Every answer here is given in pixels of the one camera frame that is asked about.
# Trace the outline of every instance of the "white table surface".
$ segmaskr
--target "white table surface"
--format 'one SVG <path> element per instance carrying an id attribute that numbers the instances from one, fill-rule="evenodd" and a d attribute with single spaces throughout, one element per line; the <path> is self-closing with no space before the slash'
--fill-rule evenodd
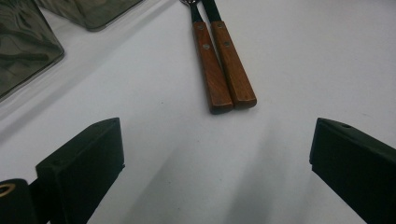
<path id="1" fill-rule="evenodd" d="M 317 118 L 396 147 L 396 1 L 217 4 L 255 107 L 208 112 L 177 0 L 146 0 L 98 33 L 45 11 L 66 55 L 0 103 L 0 179 L 31 183 L 52 151 L 119 117 L 126 168 L 91 224 L 364 223 L 308 158 Z"/>

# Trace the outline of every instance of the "screw hole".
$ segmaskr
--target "screw hole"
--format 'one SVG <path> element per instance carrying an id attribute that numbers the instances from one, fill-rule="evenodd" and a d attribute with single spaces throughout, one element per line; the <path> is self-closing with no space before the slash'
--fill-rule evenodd
<path id="1" fill-rule="evenodd" d="M 0 185 L 0 198 L 8 195 L 14 189 L 15 189 L 15 184 Z"/>

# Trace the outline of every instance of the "metal blade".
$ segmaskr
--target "metal blade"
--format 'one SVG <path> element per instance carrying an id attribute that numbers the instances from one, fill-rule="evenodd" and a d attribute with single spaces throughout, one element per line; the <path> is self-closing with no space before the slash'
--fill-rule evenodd
<path id="1" fill-rule="evenodd" d="M 204 4 L 205 12 L 210 22 L 221 21 L 215 0 L 202 0 L 202 3 Z"/>

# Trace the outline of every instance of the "black object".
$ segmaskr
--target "black object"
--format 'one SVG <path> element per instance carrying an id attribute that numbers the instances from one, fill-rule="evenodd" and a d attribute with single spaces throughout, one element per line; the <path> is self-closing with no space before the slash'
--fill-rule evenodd
<path id="1" fill-rule="evenodd" d="M 99 31 L 131 7 L 143 0 L 35 0 L 55 14 L 85 27 Z"/>
<path id="2" fill-rule="evenodd" d="M 198 6 L 196 4 L 189 5 L 191 12 L 191 21 L 192 23 L 204 21 L 199 13 Z"/>
<path id="3" fill-rule="evenodd" d="M 64 49 L 33 0 L 0 1 L 0 98 L 63 56 Z"/>
<path id="4" fill-rule="evenodd" d="M 396 149 L 347 124 L 318 119 L 310 163 L 364 221 L 396 223 Z"/>
<path id="5" fill-rule="evenodd" d="M 210 22 L 221 21 L 221 16 L 214 0 L 203 0 L 202 3 L 204 4 L 205 12 Z"/>
<path id="6" fill-rule="evenodd" d="M 30 186 L 0 183 L 5 224 L 85 224 L 124 167 L 119 119 L 95 123 L 36 166 Z"/>

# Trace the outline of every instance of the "glass dish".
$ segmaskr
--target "glass dish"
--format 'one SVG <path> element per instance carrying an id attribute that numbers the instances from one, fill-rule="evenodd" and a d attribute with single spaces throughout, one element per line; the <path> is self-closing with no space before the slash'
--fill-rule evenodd
<path id="1" fill-rule="evenodd" d="M 55 14 L 85 27 L 99 31 L 143 0 L 35 0 Z"/>
<path id="2" fill-rule="evenodd" d="M 0 100 L 63 56 L 33 0 L 0 2 Z"/>

